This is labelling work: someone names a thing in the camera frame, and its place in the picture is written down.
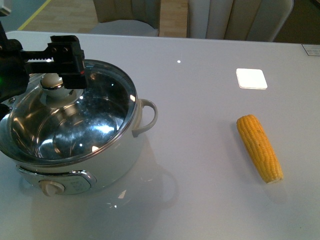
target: pot handle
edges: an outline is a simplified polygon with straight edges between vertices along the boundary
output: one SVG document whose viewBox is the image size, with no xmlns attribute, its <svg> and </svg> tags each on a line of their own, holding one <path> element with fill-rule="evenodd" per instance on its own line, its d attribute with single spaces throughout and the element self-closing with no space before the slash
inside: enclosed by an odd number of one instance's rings
<svg viewBox="0 0 320 240">
<path fill-rule="evenodd" d="M 148 131 L 149 129 L 151 129 L 156 124 L 156 121 L 158 119 L 158 109 L 157 109 L 157 106 L 152 101 L 149 101 L 147 99 L 138 99 L 138 101 L 139 101 L 138 104 L 140 108 L 140 113 L 139 113 L 139 116 L 137 117 L 135 124 L 132 127 L 132 135 L 134 138 L 138 137 L 139 134 L 142 134 Z M 153 109 L 154 117 L 149 124 L 145 126 L 139 126 L 142 120 L 142 111 L 143 111 L 142 109 L 145 106 L 151 107 Z"/>
</svg>

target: corn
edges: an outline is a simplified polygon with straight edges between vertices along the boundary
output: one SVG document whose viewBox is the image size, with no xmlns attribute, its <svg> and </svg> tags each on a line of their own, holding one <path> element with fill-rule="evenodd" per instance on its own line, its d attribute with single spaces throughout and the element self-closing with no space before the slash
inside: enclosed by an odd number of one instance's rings
<svg viewBox="0 0 320 240">
<path fill-rule="evenodd" d="M 243 116 L 236 127 L 261 178 L 267 184 L 282 180 L 280 163 L 259 120 L 254 115 Z"/>
</svg>

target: gray chair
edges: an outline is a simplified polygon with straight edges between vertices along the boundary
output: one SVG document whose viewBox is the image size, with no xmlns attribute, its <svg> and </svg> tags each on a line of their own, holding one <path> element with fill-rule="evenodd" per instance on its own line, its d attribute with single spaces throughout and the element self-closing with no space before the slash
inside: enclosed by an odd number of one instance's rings
<svg viewBox="0 0 320 240">
<path fill-rule="evenodd" d="M 272 42 L 294 0 L 210 0 L 207 39 Z"/>
<path fill-rule="evenodd" d="M 93 0 L 98 25 L 92 34 L 158 36 L 161 0 Z"/>
</svg>

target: pot lid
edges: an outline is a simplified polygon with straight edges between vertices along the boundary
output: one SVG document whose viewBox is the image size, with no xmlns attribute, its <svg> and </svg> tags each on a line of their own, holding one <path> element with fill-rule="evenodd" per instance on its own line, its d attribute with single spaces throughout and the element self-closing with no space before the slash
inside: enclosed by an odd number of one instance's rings
<svg viewBox="0 0 320 240">
<path fill-rule="evenodd" d="M 109 63 L 85 60 L 86 89 L 65 89 L 55 73 L 35 74 L 25 94 L 5 104 L 0 150 L 24 163 L 56 165 L 87 159 L 108 148 L 135 115 L 129 76 Z"/>
</svg>

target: table surface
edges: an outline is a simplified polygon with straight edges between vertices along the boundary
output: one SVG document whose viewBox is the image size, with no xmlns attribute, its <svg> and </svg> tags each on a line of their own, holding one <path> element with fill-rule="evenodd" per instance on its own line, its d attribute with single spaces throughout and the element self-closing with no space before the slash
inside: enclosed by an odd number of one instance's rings
<svg viewBox="0 0 320 240">
<path fill-rule="evenodd" d="M 50 35 L 7 34 L 27 51 Z M 46 197 L 1 154 L 0 239 L 319 239 L 319 56 L 300 44 L 77 36 L 87 59 L 131 77 L 158 121 L 128 174 L 98 192 Z M 240 88 L 238 68 L 262 70 L 267 89 Z M 262 123 L 283 181 L 265 184 L 254 168 L 236 128 L 247 114 Z"/>
</svg>

